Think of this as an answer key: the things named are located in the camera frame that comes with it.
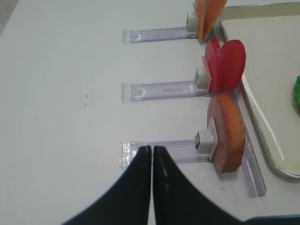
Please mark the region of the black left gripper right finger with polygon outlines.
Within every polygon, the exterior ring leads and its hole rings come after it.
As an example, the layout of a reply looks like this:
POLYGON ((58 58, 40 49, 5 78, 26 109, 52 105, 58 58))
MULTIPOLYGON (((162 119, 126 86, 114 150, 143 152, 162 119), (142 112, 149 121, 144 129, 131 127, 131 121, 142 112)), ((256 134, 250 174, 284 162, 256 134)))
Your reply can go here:
POLYGON ((153 200, 157 225, 241 225, 184 176, 164 146, 153 150, 153 200))

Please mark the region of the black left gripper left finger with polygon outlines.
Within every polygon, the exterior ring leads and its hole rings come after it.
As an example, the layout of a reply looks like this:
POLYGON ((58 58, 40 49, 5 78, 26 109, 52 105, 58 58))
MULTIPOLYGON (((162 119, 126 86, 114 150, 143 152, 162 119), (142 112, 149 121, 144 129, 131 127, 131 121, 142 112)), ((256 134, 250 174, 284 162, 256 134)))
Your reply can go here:
POLYGON ((140 147, 118 181, 66 225, 146 225, 151 194, 151 147, 140 147))

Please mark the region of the dark robot base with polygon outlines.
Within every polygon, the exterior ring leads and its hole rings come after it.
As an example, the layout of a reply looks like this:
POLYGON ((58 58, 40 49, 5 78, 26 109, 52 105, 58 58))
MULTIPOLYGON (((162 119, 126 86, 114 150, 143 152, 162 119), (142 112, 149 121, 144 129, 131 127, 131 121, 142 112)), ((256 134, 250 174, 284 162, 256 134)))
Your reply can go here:
POLYGON ((300 225, 300 215, 280 215, 253 217, 243 222, 244 225, 300 225))

